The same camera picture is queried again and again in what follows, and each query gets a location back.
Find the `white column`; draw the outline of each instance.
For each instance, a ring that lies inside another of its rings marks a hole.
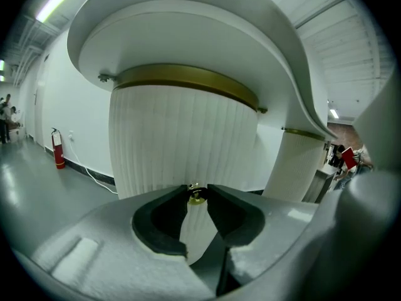
[[[110,102],[110,155],[120,199],[199,182],[241,189],[257,115],[227,97],[173,86],[114,90]],[[189,206],[180,240],[189,263],[216,234],[207,205]]]
[[[263,196],[302,201],[319,166],[324,142],[285,132]]]

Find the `ceiling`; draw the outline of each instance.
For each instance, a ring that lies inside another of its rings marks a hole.
[[[17,85],[33,60],[70,25],[86,0],[66,0],[46,24],[34,15],[46,0],[29,0],[16,20],[0,58]],[[383,87],[395,64],[385,35],[359,0],[273,0],[302,39],[320,57],[328,88],[329,121],[351,124]]]

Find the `concrete floor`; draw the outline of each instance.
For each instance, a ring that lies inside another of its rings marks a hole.
[[[11,247],[28,257],[60,229],[117,199],[68,166],[57,170],[30,139],[0,144],[0,222]]]

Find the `gold trim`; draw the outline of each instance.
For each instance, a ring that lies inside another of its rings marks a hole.
[[[325,141],[325,138],[323,136],[316,135],[316,134],[309,133],[309,132],[304,132],[303,130],[289,129],[289,128],[283,128],[283,129],[284,129],[284,133],[301,135],[301,136],[305,136],[305,137],[321,140],[323,142]]]
[[[123,71],[117,76],[114,89],[168,85],[216,93],[241,102],[258,111],[258,98],[243,84],[210,70],[184,65],[144,65]]]
[[[189,197],[189,200],[188,200],[189,205],[201,205],[206,202],[206,200],[203,197],[199,196],[199,193],[198,193],[199,191],[201,191],[201,190],[198,190],[198,191],[195,190],[191,194],[191,196]]]

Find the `red fire extinguisher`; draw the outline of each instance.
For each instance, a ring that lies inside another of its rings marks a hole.
[[[65,167],[63,145],[61,144],[61,134],[59,130],[53,128],[51,133],[51,142],[53,143],[53,154],[55,155],[56,167],[62,169]]]

